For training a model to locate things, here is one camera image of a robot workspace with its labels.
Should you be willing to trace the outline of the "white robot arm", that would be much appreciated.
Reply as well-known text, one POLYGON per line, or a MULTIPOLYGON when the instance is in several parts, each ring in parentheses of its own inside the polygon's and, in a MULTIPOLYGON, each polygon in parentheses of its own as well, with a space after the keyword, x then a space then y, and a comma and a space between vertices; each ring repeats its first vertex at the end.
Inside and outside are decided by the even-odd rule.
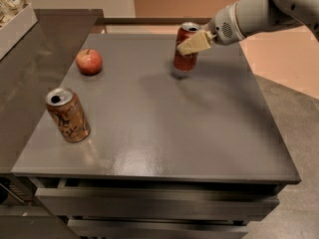
POLYGON ((261 32, 306 26, 319 40, 319 0, 239 0, 219 10, 199 31, 176 46, 183 55, 231 45, 261 32))

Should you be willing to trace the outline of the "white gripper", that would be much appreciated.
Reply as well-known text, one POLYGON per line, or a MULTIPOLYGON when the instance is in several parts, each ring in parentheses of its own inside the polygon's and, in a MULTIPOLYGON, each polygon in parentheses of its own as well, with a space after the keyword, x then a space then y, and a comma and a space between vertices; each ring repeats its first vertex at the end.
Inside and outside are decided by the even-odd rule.
POLYGON ((219 10, 203 29, 191 35, 177 45, 176 49, 182 56, 195 54, 211 47, 212 42, 227 46, 245 39, 237 17, 237 3, 219 10))

